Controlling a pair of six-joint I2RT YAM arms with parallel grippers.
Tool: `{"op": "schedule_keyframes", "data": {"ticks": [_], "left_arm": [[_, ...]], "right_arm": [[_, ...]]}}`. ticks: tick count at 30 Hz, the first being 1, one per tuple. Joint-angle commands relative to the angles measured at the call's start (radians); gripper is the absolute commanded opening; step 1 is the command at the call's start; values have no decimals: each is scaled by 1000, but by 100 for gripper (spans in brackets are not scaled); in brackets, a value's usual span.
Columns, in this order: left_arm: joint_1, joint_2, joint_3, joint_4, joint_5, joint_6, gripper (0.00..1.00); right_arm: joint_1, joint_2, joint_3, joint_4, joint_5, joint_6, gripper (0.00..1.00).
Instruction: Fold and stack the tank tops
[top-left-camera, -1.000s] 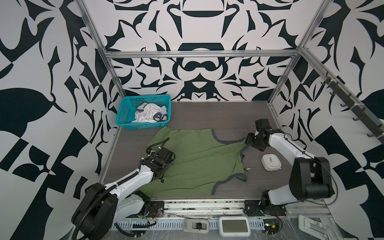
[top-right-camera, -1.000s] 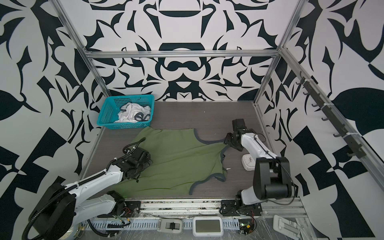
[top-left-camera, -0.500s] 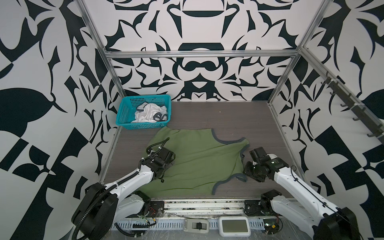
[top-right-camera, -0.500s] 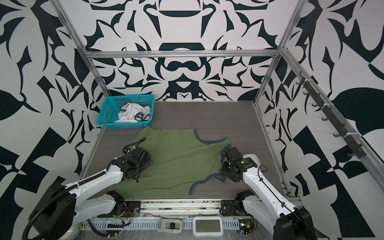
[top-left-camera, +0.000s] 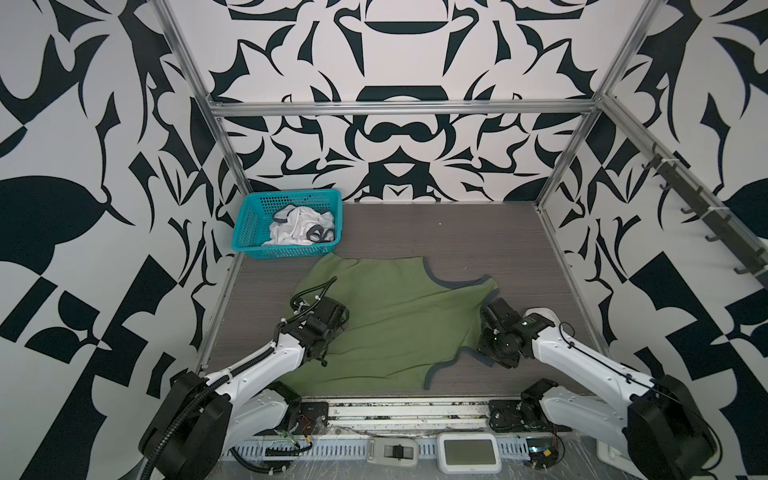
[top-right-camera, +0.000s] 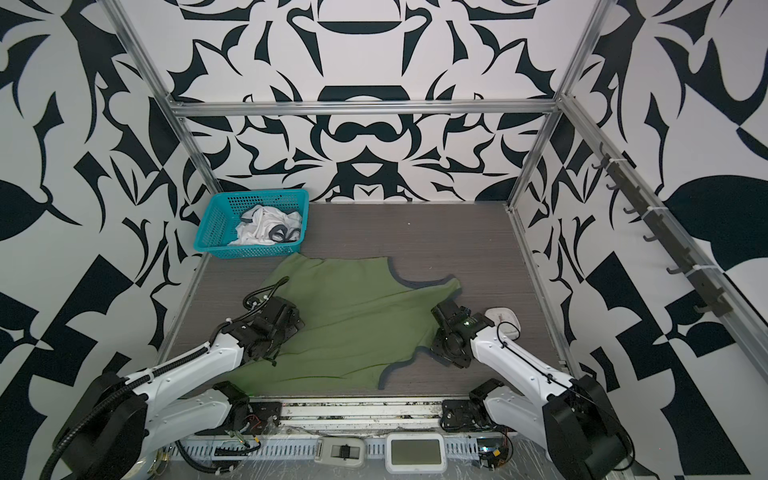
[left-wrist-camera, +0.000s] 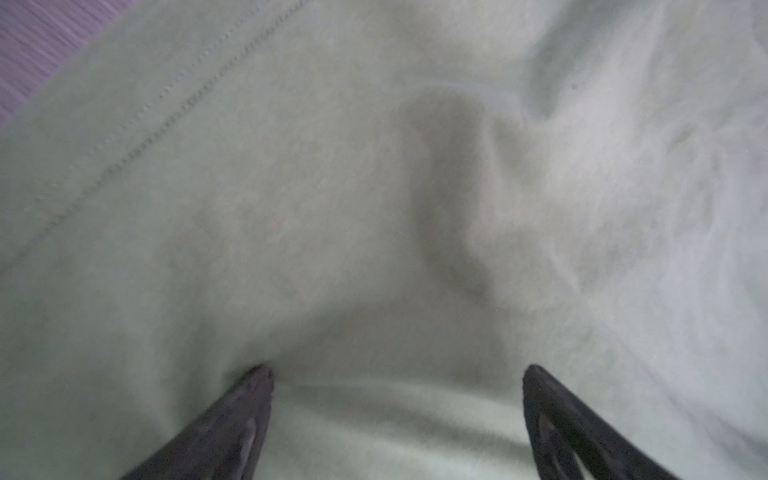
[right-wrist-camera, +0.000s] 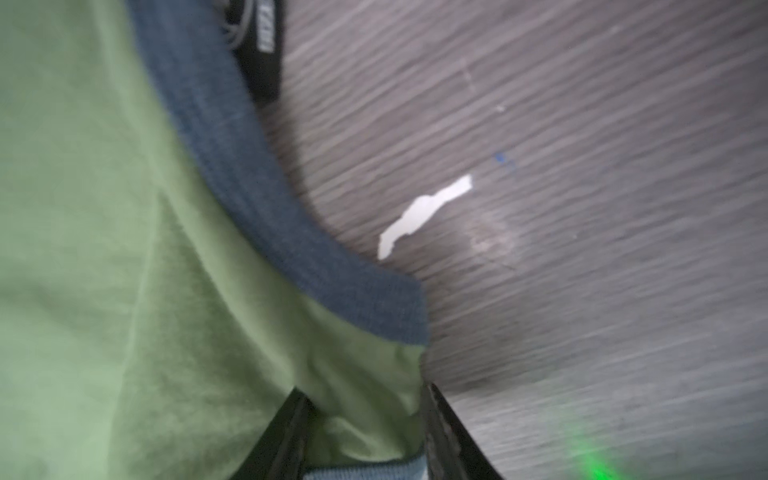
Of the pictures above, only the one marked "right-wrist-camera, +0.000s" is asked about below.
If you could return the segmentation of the green tank top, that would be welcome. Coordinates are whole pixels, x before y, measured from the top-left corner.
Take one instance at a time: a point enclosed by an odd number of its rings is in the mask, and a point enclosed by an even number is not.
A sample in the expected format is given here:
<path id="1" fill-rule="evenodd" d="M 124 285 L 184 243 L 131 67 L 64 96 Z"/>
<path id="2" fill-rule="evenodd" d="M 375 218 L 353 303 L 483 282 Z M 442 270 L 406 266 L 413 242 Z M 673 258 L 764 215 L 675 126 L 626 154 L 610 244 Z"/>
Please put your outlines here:
<path id="1" fill-rule="evenodd" d="M 419 284 L 272 155 L 216 1 L 1 5 L 1 475 L 234 479 L 290 392 L 308 479 L 426 469 Z"/>

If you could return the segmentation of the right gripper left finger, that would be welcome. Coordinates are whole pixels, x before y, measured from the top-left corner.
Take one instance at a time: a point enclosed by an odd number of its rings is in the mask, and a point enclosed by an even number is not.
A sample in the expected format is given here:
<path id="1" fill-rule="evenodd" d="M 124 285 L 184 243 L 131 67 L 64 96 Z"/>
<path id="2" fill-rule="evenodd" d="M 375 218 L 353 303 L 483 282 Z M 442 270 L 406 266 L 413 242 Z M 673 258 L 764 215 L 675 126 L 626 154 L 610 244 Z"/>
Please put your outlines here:
<path id="1" fill-rule="evenodd" d="M 311 413 L 309 398 L 294 388 L 230 479 L 302 479 Z"/>

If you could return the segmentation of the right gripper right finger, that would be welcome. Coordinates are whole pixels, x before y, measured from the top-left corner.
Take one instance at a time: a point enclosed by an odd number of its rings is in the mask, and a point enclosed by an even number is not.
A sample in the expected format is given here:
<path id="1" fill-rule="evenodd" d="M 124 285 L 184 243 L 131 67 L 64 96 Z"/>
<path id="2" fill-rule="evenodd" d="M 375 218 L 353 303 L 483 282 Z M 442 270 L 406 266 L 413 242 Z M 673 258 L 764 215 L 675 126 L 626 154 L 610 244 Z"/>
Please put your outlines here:
<path id="1" fill-rule="evenodd" d="M 422 394 L 428 478 L 503 480 L 434 383 Z"/>

